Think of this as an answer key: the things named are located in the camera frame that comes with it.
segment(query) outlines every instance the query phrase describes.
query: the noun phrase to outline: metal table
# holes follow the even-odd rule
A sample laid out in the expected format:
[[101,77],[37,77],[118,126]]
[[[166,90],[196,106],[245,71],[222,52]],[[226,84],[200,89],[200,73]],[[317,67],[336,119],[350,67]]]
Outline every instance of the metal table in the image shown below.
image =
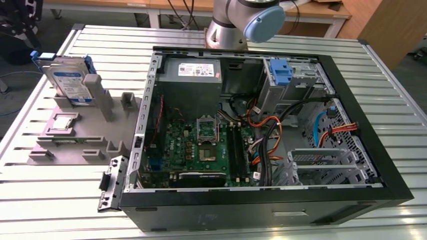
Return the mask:
[[[28,153],[56,105],[41,78],[0,143],[1,239],[413,239],[427,236],[427,118],[370,47],[356,40],[276,36],[250,50],[330,55],[414,199],[341,225],[140,232],[122,212],[97,213],[106,166],[30,166]],[[142,96],[152,46],[204,47],[201,31],[86,25],[58,55],[89,54],[112,96]]]

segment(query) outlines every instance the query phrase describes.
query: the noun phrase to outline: side panel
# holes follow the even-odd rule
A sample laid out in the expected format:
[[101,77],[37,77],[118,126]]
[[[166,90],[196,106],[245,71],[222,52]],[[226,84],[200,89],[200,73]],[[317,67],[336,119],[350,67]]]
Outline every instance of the side panel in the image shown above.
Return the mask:
[[292,202],[240,205],[124,207],[142,231],[293,227],[340,224],[378,207],[356,201]]

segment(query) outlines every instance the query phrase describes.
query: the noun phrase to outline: metal bracket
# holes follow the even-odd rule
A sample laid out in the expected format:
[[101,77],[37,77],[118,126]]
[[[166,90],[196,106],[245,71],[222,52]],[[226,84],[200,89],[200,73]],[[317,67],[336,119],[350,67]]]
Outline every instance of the metal bracket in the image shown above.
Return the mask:
[[98,189],[101,190],[97,212],[117,212],[120,197],[125,181],[125,173],[129,159],[124,156],[117,156],[110,159],[106,172],[102,173]]

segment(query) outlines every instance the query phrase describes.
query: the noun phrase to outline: red cable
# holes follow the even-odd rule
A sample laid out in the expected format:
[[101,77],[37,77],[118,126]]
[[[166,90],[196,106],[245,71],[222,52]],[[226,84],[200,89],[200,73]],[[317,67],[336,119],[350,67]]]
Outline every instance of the red cable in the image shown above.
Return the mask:
[[158,129],[158,125],[160,125],[160,119],[161,119],[161,113],[162,113],[162,95],[160,97],[160,113],[158,113],[157,122],[154,124],[153,136],[152,136],[149,145],[153,144],[154,139],[156,139],[157,129]]

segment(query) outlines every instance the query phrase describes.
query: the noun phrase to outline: blue drive latch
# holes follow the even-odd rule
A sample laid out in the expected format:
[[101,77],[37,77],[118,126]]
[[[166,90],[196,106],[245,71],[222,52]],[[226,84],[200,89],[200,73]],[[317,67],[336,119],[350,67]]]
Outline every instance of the blue drive latch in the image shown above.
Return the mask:
[[286,60],[270,59],[269,71],[272,73],[276,85],[285,86],[289,84],[292,79],[292,68],[289,67]]

